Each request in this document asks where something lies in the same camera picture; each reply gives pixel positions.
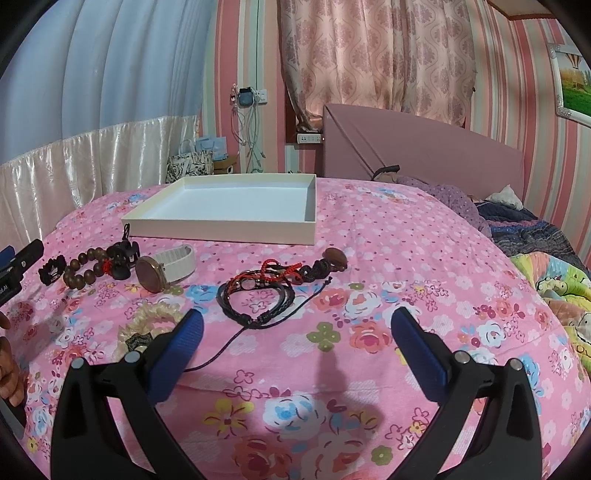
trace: hot air balloon painting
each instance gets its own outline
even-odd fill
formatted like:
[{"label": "hot air balloon painting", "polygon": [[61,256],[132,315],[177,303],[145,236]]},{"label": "hot air balloon painting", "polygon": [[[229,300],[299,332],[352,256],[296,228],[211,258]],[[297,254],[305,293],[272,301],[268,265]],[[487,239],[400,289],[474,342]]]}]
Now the hot air balloon painting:
[{"label": "hot air balloon painting", "polygon": [[559,116],[591,127],[591,69],[575,46],[549,44]]}]

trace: cable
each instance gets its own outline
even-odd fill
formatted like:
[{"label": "cable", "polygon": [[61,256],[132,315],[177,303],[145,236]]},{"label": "cable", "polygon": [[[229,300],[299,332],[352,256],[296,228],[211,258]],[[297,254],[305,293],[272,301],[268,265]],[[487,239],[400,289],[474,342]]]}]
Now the cable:
[{"label": "cable", "polygon": [[[322,284],[322,286],[317,291],[315,291],[312,295],[310,295],[307,299],[305,299],[302,303],[300,303],[292,312],[289,312],[287,315],[285,315],[281,320],[279,320],[277,322],[274,322],[274,323],[270,323],[268,325],[258,326],[255,330],[265,330],[265,329],[268,329],[268,328],[277,326],[280,323],[283,323],[284,321],[288,320],[290,317],[292,317],[293,315],[295,315],[299,311],[300,308],[304,307],[310,300],[312,300],[314,297],[320,295],[320,293],[322,293],[322,291],[330,284],[331,281],[332,281],[332,278],[331,277],[327,278],[324,281],[324,283]],[[241,328],[207,362],[205,362],[205,363],[203,363],[201,365],[198,365],[197,367],[187,368],[184,371],[184,373],[196,372],[197,370],[201,370],[202,368],[204,368],[204,367],[208,366],[209,364],[211,364],[214,360],[218,359],[220,357],[220,355],[223,354],[224,351],[226,351],[227,348],[232,344],[232,342],[234,340],[236,340],[242,334],[242,332],[244,332],[245,330],[253,330],[253,328],[248,328],[248,327]]]}]

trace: watch face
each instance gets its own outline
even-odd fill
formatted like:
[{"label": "watch face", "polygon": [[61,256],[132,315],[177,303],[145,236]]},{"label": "watch face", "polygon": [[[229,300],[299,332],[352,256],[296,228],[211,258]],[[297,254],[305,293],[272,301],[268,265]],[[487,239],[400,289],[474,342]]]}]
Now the watch face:
[{"label": "watch face", "polygon": [[141,257],[135,265],[135,273],[138,276],[139,284],[152,292],[160,293],[164,290],[164,280],[159,267],[150,257]]}]

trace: charger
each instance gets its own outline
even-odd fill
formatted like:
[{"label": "charger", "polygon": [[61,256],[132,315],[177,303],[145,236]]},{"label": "charger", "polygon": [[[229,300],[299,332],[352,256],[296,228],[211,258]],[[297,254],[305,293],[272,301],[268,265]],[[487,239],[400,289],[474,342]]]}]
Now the charger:
[{"label": "charger", "polygon": [[238,92],[238,106],[242,108],[249,108],[255,103],[255,94],[252,88],[241,88]]}]

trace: cardboard box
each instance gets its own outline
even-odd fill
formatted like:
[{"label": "cardboard box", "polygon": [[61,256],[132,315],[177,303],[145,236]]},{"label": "cardboard box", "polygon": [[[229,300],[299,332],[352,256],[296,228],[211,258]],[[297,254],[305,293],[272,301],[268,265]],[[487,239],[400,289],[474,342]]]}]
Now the cardboard box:
[{"label": "cardboard box", "polygon": [[185,177],[121,222],[129,224],[131,236],[314,245],[316,175]]},{"label": "cardboard box", "polygon": [[224,160],[217,160],[213,162],[213,173],[215,175],[234,173],[236,171],[236,164],[238,163],[238,155],[229,155]]}]

